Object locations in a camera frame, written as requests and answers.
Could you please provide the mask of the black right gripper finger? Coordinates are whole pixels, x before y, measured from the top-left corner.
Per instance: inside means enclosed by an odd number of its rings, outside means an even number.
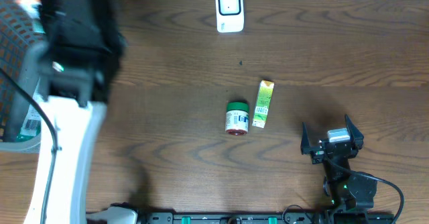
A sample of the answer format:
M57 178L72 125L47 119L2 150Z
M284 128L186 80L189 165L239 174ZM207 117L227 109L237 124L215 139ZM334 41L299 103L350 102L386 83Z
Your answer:
M351 142L358 149L361 150L363 147L364 135L358 130L358 128L353 124L350 117L345 115L345 123L349 135L351 137Z
M301 144L300 144L300 150L301 150L302 155L306 155L306 154L312 155L314 153L314 151L316 150L315 147L312 147L310 145L307 127L306 127L306 124L304 122L302 123L302 139L301 139Z

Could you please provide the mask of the green tea carton box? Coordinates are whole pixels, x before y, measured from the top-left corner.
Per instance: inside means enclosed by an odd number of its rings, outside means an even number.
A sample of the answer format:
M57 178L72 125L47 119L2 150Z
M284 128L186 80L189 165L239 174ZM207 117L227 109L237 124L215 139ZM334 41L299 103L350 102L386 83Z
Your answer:
M262 80L260 82L255 102L252 126L259 128L265 127L274 85L274 82L268 80Z

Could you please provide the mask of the green lid jar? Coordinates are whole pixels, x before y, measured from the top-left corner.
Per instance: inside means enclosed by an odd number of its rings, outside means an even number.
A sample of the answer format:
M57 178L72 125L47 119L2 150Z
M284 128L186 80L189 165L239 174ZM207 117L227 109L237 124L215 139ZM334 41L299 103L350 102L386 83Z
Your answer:
M229 135L245 135L249 129L249 106L243 102L227 104L225 132Z

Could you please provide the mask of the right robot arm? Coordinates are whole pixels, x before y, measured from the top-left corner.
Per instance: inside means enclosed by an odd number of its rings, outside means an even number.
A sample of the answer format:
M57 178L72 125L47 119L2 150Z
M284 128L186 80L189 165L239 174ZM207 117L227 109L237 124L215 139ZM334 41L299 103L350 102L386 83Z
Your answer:
M328 131L327 138L312 145L306 125L302 125L301 154L325 171L324 192L332 206L312 218L313 223L368 223L368 210L374 206L377 182L363 172L353 172L349 160L363 147L364 135L345 116L346 127Z

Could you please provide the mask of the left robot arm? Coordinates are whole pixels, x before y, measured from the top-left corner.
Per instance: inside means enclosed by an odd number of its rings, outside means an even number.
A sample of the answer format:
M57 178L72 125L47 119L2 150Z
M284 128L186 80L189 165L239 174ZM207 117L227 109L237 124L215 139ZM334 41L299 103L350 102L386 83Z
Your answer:
M111 0L16 0L45 39L27 53L38 67L40 152L26 223L136 223L126 203L88 213L86 191L110 86L125 39Z

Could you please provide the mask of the green white flat package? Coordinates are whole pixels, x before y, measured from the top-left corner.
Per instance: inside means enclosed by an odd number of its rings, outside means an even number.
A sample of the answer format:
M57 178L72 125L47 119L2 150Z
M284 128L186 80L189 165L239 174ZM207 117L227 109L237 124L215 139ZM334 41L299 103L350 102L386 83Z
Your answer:
M36 137L41 131L41 116L25 99L19 108L18 132L16 140L24 142Z

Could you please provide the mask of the grey plastic mesh basket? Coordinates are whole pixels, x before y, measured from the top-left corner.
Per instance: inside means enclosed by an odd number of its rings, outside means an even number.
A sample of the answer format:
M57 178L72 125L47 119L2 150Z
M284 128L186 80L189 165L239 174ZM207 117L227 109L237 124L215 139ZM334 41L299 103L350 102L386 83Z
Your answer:
M33 20L15 3L1 0L1 70L4 70L26 93L37 99L37 66L25 58L26 50L44 39L33 28ZM1 151L35 154L40 150L40 133L18 142L19 108L23 98L1 77Z

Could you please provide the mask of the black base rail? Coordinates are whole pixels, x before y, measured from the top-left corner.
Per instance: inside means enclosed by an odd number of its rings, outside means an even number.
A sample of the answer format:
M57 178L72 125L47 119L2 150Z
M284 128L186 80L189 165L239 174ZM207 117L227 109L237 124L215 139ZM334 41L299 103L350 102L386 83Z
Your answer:
M340 214L336 221L329 222L323 217L314 217L313 213L304 212L269 213L269 214L190 214L190 213L147 213L141 214L139 224L307 224L307 223L392 223L393 215Z

